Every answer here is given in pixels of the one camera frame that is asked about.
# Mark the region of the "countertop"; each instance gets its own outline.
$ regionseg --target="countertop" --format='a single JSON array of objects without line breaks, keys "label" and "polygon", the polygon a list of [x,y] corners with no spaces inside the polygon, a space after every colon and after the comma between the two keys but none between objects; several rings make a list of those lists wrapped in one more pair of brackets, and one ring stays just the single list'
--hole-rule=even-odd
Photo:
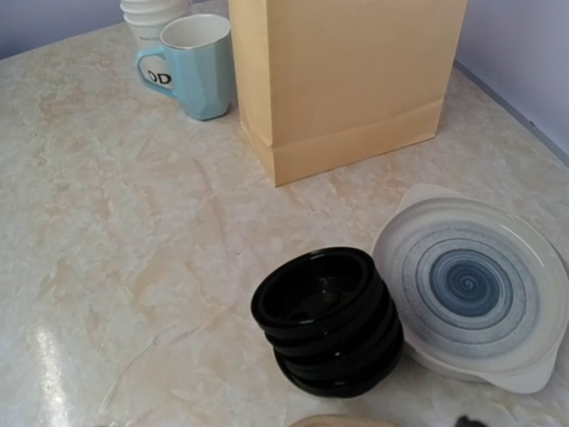
[{"label": "countertop", "polygon": [[342,401],[292,386],[249,312],[294,256],[369,250],[419,182],[521,215],[569,259],[569,171],[502,107],[455,71],[434,140],[275,189],[236,109],[186,117],[134,54],[120,24],[0,61],[0,425],[569,425],[566,339],[532,396],[405,358]]}]

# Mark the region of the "white wall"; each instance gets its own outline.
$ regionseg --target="white wall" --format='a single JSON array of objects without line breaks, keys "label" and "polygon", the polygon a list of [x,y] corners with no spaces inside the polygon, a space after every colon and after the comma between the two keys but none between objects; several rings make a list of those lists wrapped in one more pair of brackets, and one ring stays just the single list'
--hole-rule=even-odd
[{"label": "white wall", "polygon": [[119,0],[0,0],[0,59],[122,20]]},{"label": "white wall", "polygon": [[469,0],[457,59],[569,154],[569,0]]}]

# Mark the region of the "mug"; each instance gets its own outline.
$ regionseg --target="mug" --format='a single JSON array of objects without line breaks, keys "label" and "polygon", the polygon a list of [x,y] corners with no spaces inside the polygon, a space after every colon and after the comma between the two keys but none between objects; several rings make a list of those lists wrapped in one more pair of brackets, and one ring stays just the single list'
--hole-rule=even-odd
[{"label": "mug", "polygon": [[[136,57],[142,83],[177,99],[193,118],[209,120],[223,116],[229,108],[235,81],[229,21],[211,14],[178,18],[164,27],[160,43],[139,51]],[[148,56],[166,61],[172,89],[144,78],[140,62]]]}]

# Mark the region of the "black bowl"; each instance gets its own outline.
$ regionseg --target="black bowl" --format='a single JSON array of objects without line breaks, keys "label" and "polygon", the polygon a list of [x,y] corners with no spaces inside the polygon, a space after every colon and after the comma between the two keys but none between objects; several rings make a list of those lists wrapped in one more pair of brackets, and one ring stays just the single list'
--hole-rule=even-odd
[{"label": "black bowl", "polygon": [[389,352],[402,327],[395,312],[392,312],[387,321],[389,322],[387,327],[379,326],[378,333],[374,331],[367,340],[346,345],[330,359],[306,358],[292,361],[284,358],[284,363],[294,375],[303,380],[335,381],[348,378],[373,365],[377,359],[381,359]]},{"label": "black bowl", "polygon": [[265,333],[276,339],[315,337],[345,325],[365,306],[373,292],[370,285],[380,282],[365,252],[323,249],[270,274],[255,291],[251,311]]},{"label": "black bowl", "polygon": [[390,298],[389,295],[385,295],[388,293],[385,284],[381,281],[379,286],[370,285],[370,289],[373,293],[365,306],[345,325],[337,329],[325,331],[313,338],[297,340],[279,340],[266,334],[267,340],[279,354],[292,358],[306,358],[330,351],[335,352],[339,346],[350,341],[378,310],[382,312],[387,310]]},{"label": "black bowl", "polygon": [[302,380],[288,370],[282,356],[275,353],[275,358],[283,374],[299,389],[323,398],[349,399],[368,392],[393,372],[403,354],[403,342],[403,330],[400,330],[391,347],[376,363],[339,381]]}]

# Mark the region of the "brown paper bag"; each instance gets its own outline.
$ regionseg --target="brown paper bag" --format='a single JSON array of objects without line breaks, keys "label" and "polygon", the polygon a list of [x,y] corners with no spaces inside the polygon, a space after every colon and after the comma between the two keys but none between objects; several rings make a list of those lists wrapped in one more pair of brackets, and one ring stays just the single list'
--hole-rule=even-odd
[{"label": "brown paper bag", "polygon": [[276,185],[433,138],[467,0],[229,0],[241,122]]}]

